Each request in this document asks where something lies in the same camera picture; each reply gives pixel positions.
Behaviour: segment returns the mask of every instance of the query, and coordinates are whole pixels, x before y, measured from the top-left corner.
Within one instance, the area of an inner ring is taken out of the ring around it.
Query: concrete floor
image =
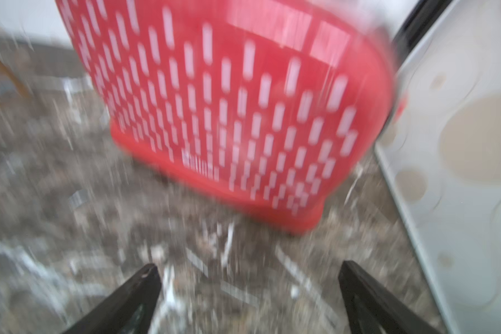
[[[0,108],[0,333],[59,333],[147,262],[174,271],[153,333],[349,333],[347,259],[446,331],[372,153],[319,226],[290,237],[121,152],[94,91],[69,104],[39,89],[35,75],[83,75],[73,51],[0,40],[0,54],[33,83]]]

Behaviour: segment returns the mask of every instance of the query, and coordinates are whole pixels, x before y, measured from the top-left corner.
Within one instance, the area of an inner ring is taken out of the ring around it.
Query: white stripe
[[[184,138],[184,141],[187,142],[187,123],[182,122],[182,137]]]
[[[128,5],[128,16],[130,17],[130,24],[132,24],[132,29],[139,35],[139,23],[137,22],[137,13],[136,13],[136,3],[134,0],[127,0]]]
[[[234,122],[234,143],[236,143],[236,144],[241,143],[241,122],[240,121]]]
[[[187,77],[193,79],[195,70],[193,68],[193,47],[189,42],[184,43],[184,65]]]
[[[263,145],[263,154],[265,154],[267,157],[270,157],[271,152],[273,151],[273,140],[274,140],[273,135],[268,134],[266,136],[266,142]]]
[[[124,85],[126,86],[126,90],[128,93],[132,93],[132,84],[130,83],[130,74],[126,70],[126,68],[122,69],[122,76],[124,77]]]
[[[328,159],[323,167],[322,178],[330,178],[332,171],[334,170],[334,165],[336,164],[336,159]]]
[[[173,125],[173,108],[169,102],[165,103],[165,115],[167,116],[167,122]]]
[[[159,134],[156,134],[156,145],[158,146],[158,149],[163,151],[163,145],[161,144],[161,136]]]
[[[326,105],[327,111],[335,112],[338,108],[340,108],[341,98],[343,97],[343,93],[347,87],[347,81],[348,79],[345,75],[341,75],[334,80],[332,91],[330,92],[328,103]]]
[[[274,188],[277,185],[277,173],[271,172],[269,176],[269,187]]]
[[[247,90],[243,87],[238,92],[238,116],[245,117],[247,113]]]
[[[301,207],[306,207],[307,203],[308,203],[308,193],[302,192],[299,204],[301,205]]]
[[[265,157],[260,158],[260,167],[258,169],[258,173],[261,175],[266,174],[266,168],[267,168],[267,159]]]
[[[287,171],[287,178],[286,178],[286,184],[289,186],[293,186],[293,181],[295,180],[295,169],[290,168]]]
[[[304,183],[298,182],[295,188],[295,197],[297,198],[301,197],[303,191],[304,191]]]
[[[148,123],[145,119],[143,119],[143,130],[145,131],[145,135],[150,137],[148,134]]]
[[[350,155],[351,150],[353,150],[356,137],[358,137],[358,131],[349,130],[347,136],[343,140],[343,144],[341,145],[341,150],[340,150],[341,157],[348,157]]]
[[[148,111],[147,93],[141,90],[141,102],[143,104],[143,109]]]
[[[171,126],[171,132],[173,134],[173,143],[178,145],[178,131],[176,130],[175,126]]]
[[[132,78],[136,85],[139,85],[139,74],[137,73],[137,63],[136,60],[130,56],[130,70],[132,70]]]
[[[293,195],[289,195],[289,196],[287,197],[286,207],[287,207],[288,209],[291,209],[291,208],[293,207],[293,201],[294,201],[294,199],[295,199],[295,198],[293,197]]]
[[[195,137],[195,152],[200,156],[200,139]]]
[[[256,46],[252,41],[245,42],[245,48],[243,52],[243,78],[245,80],[251,80],[254,72],[254,52],[256,51]]]
[[[154,116],[152,114],[149,114],[148,120],[150,121],[152,132],[156,132],[156,121],[154,120]]]
[[[213,61],[212,55],[212,26],[205,23],[202,26],[202,55],[204,56],[204,62],[207,65],[211,65]]]
[[[199,135],[199,118],[197,115],[191,117],[191,128],[193,129],[193,135],[197,137]]]
[[[280,131],[282,129],[282,119],[284,118],[284,110],[286,106],[284,103],[279,102],[274,107],[274,115],[273,115],[273,130]]]
[[[312,183],[312,188],[310,189],[310,193],[312,194],[317,194],[319,191],[319,185],[321,185],[321,179],[317,178],[314,180],[314,183]]]
[[[98,10],[100,11],[100,15],[107,20],[108,14],[106,13],[106,6],[104,5],[104,0],[97,0]]]
[[[254,188],[260,189],[260,181],[262,178],[259,175],[254,175]]]
[[[246,177],[249,177],[251,174],[251,164],[248,161],[245,161],[244,167],[243,167],[243,174]]]
[[[321,144],[321,150],[319,152],[319,158],[317,161],[320,163],[324,163],[328,159],[328,155],[330,154],[330,150],[332,149],[332,141],[324,140]]]
[[[219,123],[227,125],[228,118],[228,102],[224,98],[219,100]]]
[[[297,112],[297,122],[304,123],[308,119],[308,114],[310,113],[310,106],[312,105],[312,99],[314,94],[305,90],[301,96],[301,103],[299,104],[299,111]]]
[[[87,11],[89,13],[89,19],[91,20],[91,24],[93,25],[94,32],[100,36],[100,28],[98,27],[97,14],[94,12],[93,3],[89,0],[86,2]]]
[[[167,98],[167,87],[165,86],[165,74],[158,70],[158,84],[160,85],[160,95]]]
[[[225,128],[219,130],[219,145],[223,149],[227,148],[227,130]]]
[[[158,33],[156,32],[156,29],[153,26],[150,26],[148,28],[148,38],[150,39],[151,43],[152,59],[154,60],[155,63],[159,65],[161,60],[160,60],[160,47],[158,46]]]
[[[308,143],[310,145],[315,145],[319,141],[319,136],[321,135],[321,128],[323,127],[324,120],[322,117],[317,117],[312,123],[312,128],[310,129],[310,135],[308,136]]]
[[[293,96],[297,88],[297,79],[299,78],[299,70],[301,69],[301,61],[299,58],[291,58],[287,68],[286,86],[284,92],[287,96]]]
[[[141,69],[146,76],[148,76],[148,64],[147,64],[147,53],[143,44],[137,44],[137,51],[139,52],[139,62],[141,63]]]
[[[117,92],[117,87],[115,85],[112,85],[113,88],[113,97],[115,98],[115,102],[117,105],[121,105],[121,99],[119,98],[119,92]]]
[[[214,136],[212,134],[206,134],[206,149],[208,152],[214,150]]]
[[[284,149],[291,151],[293,149],[293,142],[295,141],[295,134],[297,133],[297,128],[290,126],[287,128],[286,141],[284,142]]]
[[[212,77],[209,73],[205,72],[203,74],[202,83],[204,87],[204,102],[210,104],[212,103]]]
[[[306,156],[306,148],[299,147],[297,150],[297,156],[295,157],[295,168],[302,168],[304,164],[304,157]]]
[[[263,199],[269,200],[269,192],[270,192],[270,188],[268,186],[263,188]]]
[[[187,85],[187,103],[189,109],[193,112],[197,111],[197,101],[195,100],[195,87],[192,84]]]
[[[219,165],[224,167],[224,150],[219,149]]]
[[[119,52],[119,46],[117,45],[117,37],[115,37],[115,33],[113,33],[113,30],[111,29],[108,31],[108,34],[109,34],[109,41],[111,42],[112,45],[113,56],[120,63],[121,54]]]
[[[180,88],[180,84],[178,83],[178,63],[176,63],[176,59],[171,57],[169,58],[169,70],[171,72],[171,83],[175,89]]]
[[[136,114],[134,112],[134,108],[132,107],[131,103],[128,103],[128,112],[130,113],[130,118],[132,119],[132,121],[135,122],[136,121]],[[151,126],[152,131],[155,131],[154,125]]]
[[[124,85],[122,84],[122,80],[120,77],[117,77],[117,85],[119,85],[119,93],[121,93],[122,99],[126,100],[126,93],[124,92]]]
[[[84,15],[82,15],[82,23],[84,25],[87,41],[89,42],[89,45],[94,49],[94,40],[93,40],[93,35],[91,35],[91,27],[89,26],[89,22],[87,21]]]
[[[182,105],[182,97],[180,97],[180,94],[175,94],[175,105],[176,105],[176,114],[178,115],[178,118],[183,119],[184,107]]]
[[[212,111],[210,108],[204,108],[204,129],[206,131],[212,130]]]
[[[102,75],[106,81],[109,81],[108,69],[106,68],[106,62],[102,56],[98,55],[98,62],[100,63],[100,67],[102,67]]]
[[[249,141],[248,150],[247,150],[247,159],[253,161],[255,153],[256,153],[256,142]]]
[[[278,188],[278,197],[280,199],[284,199],[284,196],[286,196],[286,185],[281,184],[281,186]]]
[[[316,177],[316,171],[317,171],[317,165],[310,164],[310,166],[308,167],[308,172],[306,174],[306,182],[308,183],[313,182],[314,178]]]
[[[157,106],[158,103],[156,101],[156,88],[154,87],[154,84],[150,80],[148,80],[148,96],[151,99],[151,103]]]
[[[247,177],[246,176],[241,177],[241,190],[247,190]]]
[[[168,7],[163,7],[163,30],[165,31],[165,43],[171,50],[175,49],[175,37],[173,35],[173,15]]]
[[[104,49],[104,56],[106,56],[108,67],[112,72],[114,72],[115,69],[113,68],[112,55],[109,53],[109,47],[106,44],[103,44],[102,48]]]
[[[338,125],[338,131],[336,131],[336,135],[347,135],[347,132],[349,132],[350,126],[353,123],[355,114],[356,109],[354,107],[345,108],[345,111],[343,111],[343,115],[341,116],[340,125]]]
[[[230,70],[232,68],[232,63],[230,59],[223,58],[220,63],[220,87],[225,94],[230,92]]]
[[[129,50],[130,44],[128,44],[128,35],[126,33],[126,25],[124,24],[124,19],[119,12],[117,12],[115,17],[117,17],[117,26],[119,28],[119,35],[121,36],[122,45],[124,45],[124,47]]]
[[[260,113],[254,113],[254,115],[252,117],[252,128],[251,128],[251,132],[250,132],[250,135],[254,139],[260,138],[260,124],[261,123],[262,123],[262,116],[260,115]]]
[[[237,164],[238,163],[238,160],[239,160],[239,147],[237,146],[234,146],[232,148],[232,162],[234,164]]]
[[[139,99],[136,96],[134,96],[134,105],[136,107],[137,116],[141,117],[141,107],[139,105]]]
[[[258,95],[258,105],[265,109],[269,104],[269,90],[271,89],[271,75],[264,73],[260,81],[260,94]]]
[[[281,173],[284,170],[284,163],[286,162],[286,153],[281,152],[278,154],[277,171]]]

